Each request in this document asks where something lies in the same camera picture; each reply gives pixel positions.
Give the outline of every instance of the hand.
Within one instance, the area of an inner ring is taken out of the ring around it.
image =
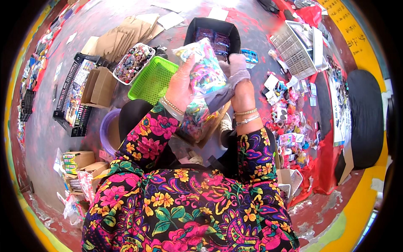
[[[235,77],[241,71],[246,71],[246,58],[243,54],[233,53],[229,56],[229,70],[232,81],[236,84],[235,94],[231,98],[231,104],[235,112],[246,112],[255,108],[255,94],[253,84],[245,76]]]
[[[192,102],[190,96],[193,94],[193,90],[190,86],[189,75],[194,64],[195,56],[191,55],[172,76],[165,94],[165,97],[182,111],[185,111],[186,107]]]

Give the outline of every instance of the green plastic basket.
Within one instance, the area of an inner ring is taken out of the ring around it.
[[[178,65],[155,56],[151,59],[134,81],[127,96],[131,100],[143,99],[156,104],[163,97],[168,88],[172,75],[178,70]]]

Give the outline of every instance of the silver bangle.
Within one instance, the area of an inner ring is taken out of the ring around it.
[[[242,120],[240,122],[237,122],[237,126],[245,124],[245,123],[248,123],[250,121],[253,121],[253,120],[255,120],[255,119],[259,118],[259,117],[260,117],[260,114],[258,113],[257,115],[254,115],[254,116],[252,116],[252,117],[250,117],[248,119],[245,119],[245,120]]]
[[[164,108],[178,121],[183,121],[183,115],[181,115],[177,110],[171,107],[163,97],[160,98],[160,103],[164,106]]]

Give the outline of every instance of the shoe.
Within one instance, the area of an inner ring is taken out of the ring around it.
[[[225,113],[224,117],[221,119],[220,121],[220,136],[218,137],[218,144],[220,146],[221,150],[227,150],[228,148],[225,148],[222,144],[221,144],[221,134],[225,131],[225,130],[232,130],[232,119],[229,116],[228,113]]]

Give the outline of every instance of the black fabric box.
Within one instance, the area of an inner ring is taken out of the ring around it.
[[[187,28],[185,43],[183,44],[184,46],[195,42],[193,34],[199,27],[211,29],[215,32],[227,35],[230,41],[228,55],[231,53],[241,53],[241,38],[239,37],[239,32],[236,26],[232,23],[207,17],[195,17],[190,22],[189,27]]]

